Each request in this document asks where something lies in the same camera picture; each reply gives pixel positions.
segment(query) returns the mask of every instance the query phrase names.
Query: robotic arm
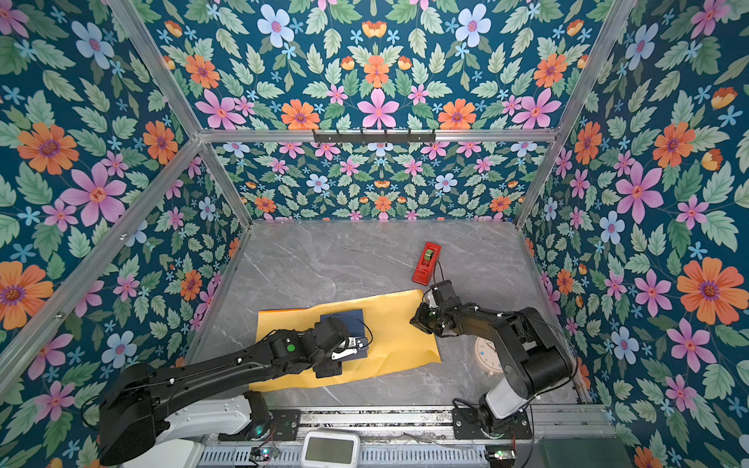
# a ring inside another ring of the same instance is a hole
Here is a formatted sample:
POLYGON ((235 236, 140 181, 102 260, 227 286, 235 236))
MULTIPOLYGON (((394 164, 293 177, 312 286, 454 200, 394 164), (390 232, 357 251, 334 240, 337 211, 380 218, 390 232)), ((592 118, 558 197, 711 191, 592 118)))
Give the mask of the robotic arm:
POLYGON ((462 304, 450 281, 431 288, 410 323, 438 337, 475 335, 494 343, 504 378, 479 399, 479 421, 487 434, 502 434, 519 409, 573 372, 562 345, 539 312, 499 312, 462 304))
MULTIPOLYGON (((318 377, 341 374, 341 363, 333 361, 333 354, 341 355, 350 346, 346 326, 331 317, 304 332, 276 330, 236 353, 181 368, 149 371, 144 362, 130 366, 100 402, 101 464, 115 466, 156 443, 211 430, 236 434, 258 429, 250 436, 261 436, 264 429, 258 424, 263 418, 251 408, 254 392, 233 399, 231 407, 225 401, 203 398, 308 368, 315 369, 318 377), (225 413, 234 418, 226 418, 225 413)), ((259 413, 267 415, 267 409, 259 413)))

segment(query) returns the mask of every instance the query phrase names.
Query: clock face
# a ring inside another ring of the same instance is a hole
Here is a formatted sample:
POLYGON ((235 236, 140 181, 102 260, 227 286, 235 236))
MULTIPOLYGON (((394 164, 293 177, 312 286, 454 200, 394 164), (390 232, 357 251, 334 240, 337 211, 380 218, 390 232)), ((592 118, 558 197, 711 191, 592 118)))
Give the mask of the clock face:
POLYGON ((500 358, 497 356, 497 350, 494 349, 494 343, 483 338, 476 339, 474 347, 476 362, 479 367, 487 374, 493 375, 502 372, 500 358))

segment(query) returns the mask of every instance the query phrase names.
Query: yellow envelope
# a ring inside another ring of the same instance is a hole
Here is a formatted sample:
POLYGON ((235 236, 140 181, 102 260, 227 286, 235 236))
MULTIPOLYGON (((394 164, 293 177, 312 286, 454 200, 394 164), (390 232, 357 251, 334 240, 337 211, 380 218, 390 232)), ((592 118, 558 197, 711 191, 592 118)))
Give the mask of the yellow envelope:
POLYGON ((290 388, 313 389, 405 371, 430 362, 441 362, 434 335, 427 335, 408 323, 416 314, 422 297, 423 292, 416 289, 322 304, 310 309, 260 311, 258 340, 275 329, 312 328, 315 322, 320 321, 321 315, 362 309, 364 321, 374 334, 374 341, 365 359, 343 362, 341 375, 318 379, 312 369, 307 369, 301 374, 253 383, 249 388, 258 392, 290 388))

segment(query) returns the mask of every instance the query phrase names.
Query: white digital device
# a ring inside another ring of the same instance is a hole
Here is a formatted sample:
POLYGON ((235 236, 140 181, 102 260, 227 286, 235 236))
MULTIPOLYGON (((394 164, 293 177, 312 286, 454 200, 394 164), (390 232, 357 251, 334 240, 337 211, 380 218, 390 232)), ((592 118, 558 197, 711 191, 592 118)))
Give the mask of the white digital device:
POLYGON ((304 437, 301 465, 304 468, 356 468, 359 435, 344 431, 310 431, 304 437))

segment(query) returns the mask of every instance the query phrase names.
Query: pink flower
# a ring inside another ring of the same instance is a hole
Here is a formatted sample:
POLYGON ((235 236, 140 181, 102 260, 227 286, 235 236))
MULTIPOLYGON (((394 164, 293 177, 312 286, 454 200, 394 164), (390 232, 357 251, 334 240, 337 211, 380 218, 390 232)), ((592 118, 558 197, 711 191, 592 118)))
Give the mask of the pink flower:
POLYGON ((422 10, 426 10, 429 7, 429 0, 408 0, 408 3, 412 5, 418 3, 422 10))
POLYGON ((650 169, 643 177, 643 165, 635 161, 630 173, 631 182, 627 180, 616 182, 616 191, 627 195, 619 201, 616 212, 627 213, 632 208, 632 219, 640 224, 645 217, 644 204, 651 208, 660 207, 663 204, 663 197, 658 191, 648 190, 659 182, 662 173, 661 168, 650 169))
POLYGON ((136 281, 133 275, 128 275, 127 278, 120 276, 117 278, 117 284, 119 286, 113 292, 120 295, 120 301, 125 302, 128 296, 136 296, 136 288, 140 285, 140 281, 136 281))
POLYGON ((619 161, 613 165, 613 168, 618 171, 616 173, 617 176, 621 177, 622 174, 629 175, 629 171, 630 171, 629 166, 634 164, 634 158, 631 156, 632 156, 632 153, 630 151, 627 151, 624 154, 619 153, 619 156, 618 156, 619 161))
POLYGON ((572 150, 567 151, 562 149, 560 155, 554 160, 554 163, 557 165, 557 175, 562 176, 562 179, 567 177, 567 171, 572 169, 571 158, 572 150))
POLYGON ((341 148, 337 148, 335 143, 312 143, 313 148, 317 148, 315 156, 325 156, 328 161, 333 159, 333 154, 340 154, 341 148))
POLYGON ((242 115, 247 117, 247 115, 255 115, 255 111, 252 109, 255 107, 255 103, 252 101, 247 101, 247 98, 242 96, 240 99, 234 98, 234 110, 235 111, 242 111, 242 115))
POLYGON ((184 213, 180 213, 176 207, 166 211, 166 215, 169 218, 166 222, 168 226, 171 226, 175 231, 185 225, 184 213))
POLYGON ((411 158, 411 161, 406 162, 403 167, 406 168, 406 174, 415 176, 416 174, 420 173, 424 169, 422 168, 423 161, 416 162, 414 158, 411 158))
POLYGON ((348 99, 348 95, 343 92, 343 86, 336 87, 335 85, 330 85, 330 90, 327 91, 327 95, 330 98, 331 104, 338 103, 343 106, 343 100, 348 99))
POLYGON ((622 298, 622 293, 627 292, 627 288, 622 284, 624 282, 624 276, 617 276, 613 271, 609 272, 609 278, 605 279, 604 284, 608 287, 606 295, 614 296, 616 300, 622 298))
POLYGON ((666 390, 666 396, 672 400, 676 400, 676 407, 679 408, 679 411, 684 412, 685 408, 697 411, 697 405, 692 400, 692 398, 697 396, 697 390, 690 386, 684 387, 684 377, 681 374, 676 375, 676 380, 666 377, 666 384, 671 387, 666 390))
POLYGON ((11 0, 0 0, 0 32, 10 34, 13 29, 23 37, 28 37, 28 31, 21 24, 28 22, 28 16, 21 10, 11 10, 13 2, 11 0))
POLYGON ((279 145, 281 145, 281 154, 288 153, 289 157, 292 159, 296 159, 298 154, 304 154, 304 150, 301 148, 302 144, 301 142, 298 143, 287 143, 287 142, 280 142, 279 145))
POLYGON ((182 180, 175 180, 175 183, 166 191, 166 199, 171 200, 172 197, 182 198, 182 192, 180 192, 180 189, 184 184, 185 183, 182 180))
POLYGON ((478 158, 476 160, 476 165, 473 167, 475 170, 481 174, 482 172, 489 172, 491 169, 491 161, 489 160, 489 156, 487 156, 484 159, 478 158))
POLYGON ((590 181, 586 180, 587 178, 587 169, 583 169, 582 172, 580 172, 580 169, 574 170, 574 180, 569 182, 569 186, 572 187, 572 198, 579 197, 582 200, 585 197, 585 190, 590 187, 590 181))
POLYGON ((189 178, 194 178, 195 175, 200 175, 203 173, 203 171, 200 169, 200 165, 203 163, 203 160, 200 159, 199 156, 195 156, 192 158, 192 161, 189 162, 189 166, 187 166, 187 175, 189 178))
POLYGON ((47 363, 49 363, 49 365, 63 365, 66 360, 65 353, 57 351, 57 349, 68 346, 72 339, 73 335, 65 333, 47 343, 47 345, 39 351, 37 357, 34 358, 34 361, 28 367, 28 378, 36 380, 36 378, 44 372, 47 363))
POLYGON ((648 312, 651 317, 655 317, 658 314, 658 306, 664 310, 671 310, 671 301, 664 296, 668 291, 671 290, 671 282, 662 279, 657 284, 655 282, 655 271, 650 270, 646 275, 647 282, 642 278, 635 278, 634 284, 641 290, 644 291, 639 293, 634 301, 638 304, 648 304, 648 312))
POLYGON ((76 315, 78 317, 83 317, 83 315, 85 315, 86 311, 88 310, 88 306, 101 306, 101 296, 95 293, 101 291, 101 288, 103 287, 104 282, 100 279, 96 280, 91 285, 91 289, 88 290, 86 297, 81 299, 81 302, 76 304, 76 315))
POLYGON ((574 322, 574 318, 567 318, 567 324, 564 326, 571 336, 577 335, 577 324, 574 322))
POLYGON ((277 158, 273 158, 273 160, 270 161, 270 167, 272 168, 273 172, 278 172, 281 175, 285 174, 286 171, 288 171, 286 161, 284 161, 283 159, 278 161, 277 158))
POLYGON ((522 101, 515 97, 514 94, 510 94, 510 98, 507 101, 502 101, 502 106, 504 106, 502 113, 515 115, 515 111, 519 111, 522 108, 521 103, 522 101))
POLYGON ((575 207, 574 210, 572 210, 572 213, 569 214, 570 225, 572 225, 572 227, 575 229, 580 229, 580 226, 583 224, 584 214, 584 210, 580 210, 579 208, 575 207))
POLYGON ((544 281, 542 278, 541 283, 546 287, 546 295, 549 297, 549 302, 551 303, 551 308, 554 310, 554 314, 561 315, 562 309, 560 309, 559 301, 562 293, 560 293, 559 290, 554 290, 551 281, 544 281))
POLYGON ((704 32, 709 36, 715 30, 715 22, 723 19, 731 12, 730 5, 726 5, 726 0, 705 0, 705 11, 700 11, 692 17, 692 24, 697 27, 692 31, 692 39, 704 32))
POLYGON ((193 320, 197 317, 198 320, 193 322, 192 320, 190 323, 192 324, 192 329, 198 329, 200 328, 200 323, 203 320, 203 316, 208 311, 208 308, 210 307, 210 303, 213 301, 213 295, 216 293, 216 283, 213 281, 208 283, 208 289, 207 291, 200 291, 200 300, 203 301, 198 305, 198 307, 195 308, 195 315, 192 317, 193 320))
POLYGON ((474 153, 481 153, 481 143, 479 142, 459 142, 458 152, 465 153, 466 157, 471 157, 474 153))
POLYGON ((60 195, 60 199, 68 204, 79 206, 86 204, 81 211, 81 221, 84 226, 90 226, 99 220, 99 212, 109 222, 120 219, 125 212, 125 205, 114 198, 115 195, 125 193, 127 185, 122 180, 113 180, 107 183, 106 168, 104 164, 97 162, 91 170, 93 180, 84 171, 73 169, 70 171, 73 180, 83 190, 66 189, 60 195))
POLYGON ((75 397, 68 396, 75 388, 75 383, 68 383, 65 388, 62 388, 62 383, 56 380, 49 388, 49 395, 39 395, 34 400, 37 406, 41 406, 34 421, 39 422, 48 414, 52 421, 60 419, 62 409, 76 402, 75 397))
POLYGON ((338 0, 318 0, 318 8, 320 8, 322 11, 325 11, 325 8, 329 3, 331 5, 336 5, 338 4, 338 0))
POLYGON ((62 232, 67 230, 67 225, 78 224, 78 219, 73 216, 76 212, 76 207, 66 207, 65 203, 61 199, 55 200, 55 206, 46 205, 42 207, 42 211, 47 213, 49 216, 44 220, 44 224, 51 226, 57 224, 57 229, 62 232))
POLYGON ((710 332, 707 330, 697 330, 692 335, 692 325, 687 319, 682 318, 679 321, 681 333, 672 328, 666 331, 668 337, 675 341, 676 345, 671 348, 671 356, 681 359, 687 356, 687 364, 693 372, 700 370, 700 359, 708 364, 715 364, 715 356, 710 350, 702 347, 702 344, 708 344, 710 341, 710 332))
POLYGON ((219 128, 223 125, 227 130, 235 130, 236 126, 234 124, 244 124, 247 122, 244 117, 236 112, 232 112, 234 110, 234 99, 224 97, 221 99, 221 103, 219 103, 219 98, 207 89, 203 91, 203 97, 208 102, 198 101, 195 103, 195 107, 200 112, 210 114, 208 118, 210 128, 219 128))
POLYGON ((518 112, 512 118, 516 124, 525 122, 523 128, 548 127, 551 124, 551 118, 546 115, 548 112, 556 111, 562 103, 560 101, 551 101, 551 88, 546 88, 539 94, 539 99, 535 100, 531 96, 524 96, 522 100, 525 112, 518 112))
POLYGON ((707 216, 703 214, 703 211, 707 210, 708 206, 710 206, 710 203, 707 201, 698 204, 697 196, 692 195, 689 198, 689 204, 682 202, 677 205, 681 213, 676 217, 676 221, 687 222, 687 227, 691 231, 695 221, 700 224, 707 222, 707 216))
POLYGON ((362 127, 369 128, 377 124, 377 129, 380 130, 383 126, 394 127, 395 119, 390 115, 398 110, 399 104, 396 101, 385 102, 385 93, 376 88, 372 92, 372 103, 363 101, 357 104, 360 111, 365 114, 369 114, 364 117, 362 121, 362 127))
POLYGON ((109 169, 106 170, 108 175, 117 175, 117 177, 123 177, 126 171, 130 168, 127 164, 122 162, 122 154, 114 154, 111 151, 106 152, 106 159, 102 159, 101 163, 107 166, 109 169))
POLYGON ((351 177, 352 174, 359 174, 357 167, 359 165, 351 161, 351 158, 348 158, 345 162, 341 163, 341 174, 346 174, 348 177, 351 177))
POLYGON ((428 154, 429 159, 434 161, 434 158, 437 156, 445 156, 447 154, 447 151, 445 151, 445 148, 447 148, 449 145, 449 142, 434 142, 431 145, 426 145, 421 149, 422 154, 428 154))
POLYGON ((418 103, 425 103, 426 97, 428 95, 429 95, 429 91, 424 89, 424 85, 419 85, 418 88, 416 86, 411 86, 411 94, 408 95, 408 99, 412 99, 413 104, 416 105, 418 103))

